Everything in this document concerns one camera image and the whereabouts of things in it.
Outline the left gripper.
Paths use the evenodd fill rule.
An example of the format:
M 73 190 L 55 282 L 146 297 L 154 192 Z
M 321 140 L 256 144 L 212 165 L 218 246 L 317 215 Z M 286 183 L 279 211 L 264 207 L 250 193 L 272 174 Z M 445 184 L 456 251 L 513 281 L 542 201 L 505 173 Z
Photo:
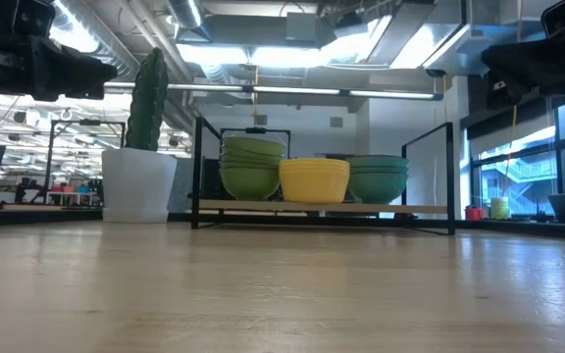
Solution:
M 45 48 L 51 49 L 47 82 L 42 71 Z M 61 96 L 102 100 L 105 83 L 117 74 L 114 66 L 50 42 L 49 37 L 0 34 L 0 94 L 47 96 L 47 101 Z

